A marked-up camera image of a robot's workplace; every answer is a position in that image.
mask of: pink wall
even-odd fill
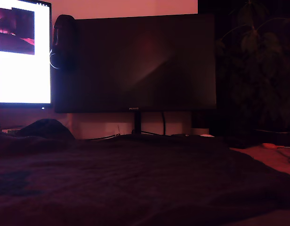
[[[76,19],[122,16],[153,16],[197,13],[197,0],[47,0],[52,3],[52,22],[60,14]],[[144,113],[142,129],[162,133],[160,113]],[[2,127],[29,125],[42,118],[54,118],[76,138],[96,138],[132,131],[131,113],[56,114],[54,109],[0,109]],[[190,113],[166,112],[167,134],[189,133]]]

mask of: monitor bezel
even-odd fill
[[[52,4],[50,2],[45,2],[45,1],[38,1],[38,0],[20,0],[24,2],[29,2],[29,3],[41,3],[45,4],[49,7],[50,10],[50,16],[49,16],[49,27],[50,27],[50,39],[49,39],[49,51],[52,48]],[[21,107],[27,107],[27,108],[52,108],[52,68],[50,67],[50,103],[0,103],[0,108],[21,108]]]

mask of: black monitor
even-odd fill
[[[48,106],[51,4],[0,0],[0,106]]]
[[[77,66],[54,73],[57,113],[216,107],[213,15],[75,22]]]

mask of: lit monitor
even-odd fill
[[[51,4],[0,0],[0,106],[49,105]]]

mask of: blanket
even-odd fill
[[[0,226],[220,225],[290,209],[290,175],[221,139],[0,134]]]

